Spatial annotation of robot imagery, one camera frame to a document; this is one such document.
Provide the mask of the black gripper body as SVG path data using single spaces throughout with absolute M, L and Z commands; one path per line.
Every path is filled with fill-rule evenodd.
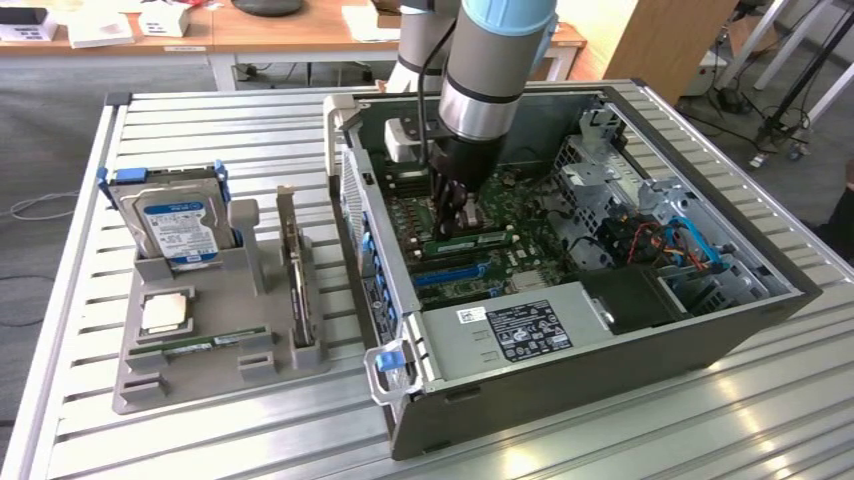
M 499 161 L 504 137 L 473 141 L 461 136 L 436 140 L 432 169 L 439 178 L 467 192 L 476 193 L 485 184 Z

